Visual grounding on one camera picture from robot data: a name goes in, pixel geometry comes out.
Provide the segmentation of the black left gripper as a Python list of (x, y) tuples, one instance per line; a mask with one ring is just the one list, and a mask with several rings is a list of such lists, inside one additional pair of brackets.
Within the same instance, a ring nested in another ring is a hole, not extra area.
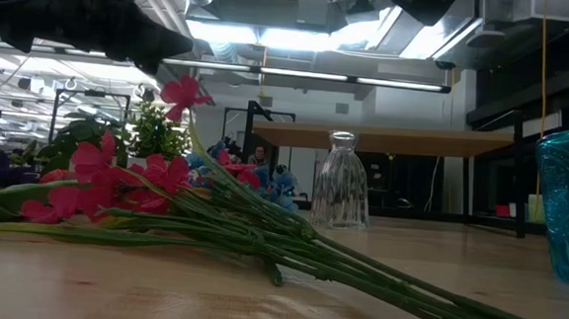
[(36, 38), (83, 50), (107, 50), (155, 75), (164, 58), (187, 53), (193, 41), (155, 22), (125, 21), (134, 0), (0, 0), (0, 40), (30, 52)]

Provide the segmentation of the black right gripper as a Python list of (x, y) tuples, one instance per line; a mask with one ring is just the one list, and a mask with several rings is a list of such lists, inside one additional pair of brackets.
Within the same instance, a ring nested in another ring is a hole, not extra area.
[(455, 0), (390, 0), (425, 26), (433, 26)]

